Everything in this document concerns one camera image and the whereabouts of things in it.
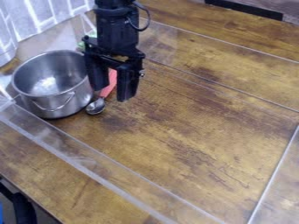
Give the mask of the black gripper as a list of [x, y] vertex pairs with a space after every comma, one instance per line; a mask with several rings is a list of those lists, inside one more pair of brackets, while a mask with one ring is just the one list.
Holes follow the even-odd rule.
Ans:
[[146, 54], [138, 49], [139, 9], [136, 7], [96, 7], [98, 36], [83, 38], [84, 60], [90, 84], [95, 91], [108, 86], [108, 67], [116, 69], [116, 99], [136, 96], [143, 76]]

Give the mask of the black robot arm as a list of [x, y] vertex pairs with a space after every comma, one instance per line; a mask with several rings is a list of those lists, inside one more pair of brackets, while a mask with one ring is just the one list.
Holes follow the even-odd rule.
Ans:
[[88, 80], [95, 91], [110, 84], [108, 70], [116, 71], [116, 99], [127, 101], [136, 95], [139, 78], [143, 76], [146, 54], [136, 48], [139, 11], [147, 8], [136, 0], [95, 0], [98, 36], [86, 35], [84, 60]]

